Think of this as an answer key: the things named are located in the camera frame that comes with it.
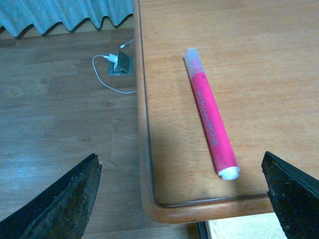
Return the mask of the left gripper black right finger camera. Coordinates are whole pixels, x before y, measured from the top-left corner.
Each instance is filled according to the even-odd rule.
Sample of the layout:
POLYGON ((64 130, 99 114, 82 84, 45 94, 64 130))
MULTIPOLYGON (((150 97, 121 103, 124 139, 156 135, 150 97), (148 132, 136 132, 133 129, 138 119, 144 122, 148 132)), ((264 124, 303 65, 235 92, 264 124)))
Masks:
POLYGON ((268 151, 261 166, 269 199, 286 237, 317 239, 319 181, 268 151))

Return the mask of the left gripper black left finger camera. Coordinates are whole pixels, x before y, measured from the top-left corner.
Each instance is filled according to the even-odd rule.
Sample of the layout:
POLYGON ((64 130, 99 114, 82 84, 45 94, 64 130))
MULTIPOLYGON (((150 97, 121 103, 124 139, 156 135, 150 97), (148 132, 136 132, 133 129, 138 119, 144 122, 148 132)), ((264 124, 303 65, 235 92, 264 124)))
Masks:
POLYGON ((102 173, 90 154, 0 223, 2 239, 80 239, 91 216, 102 173))

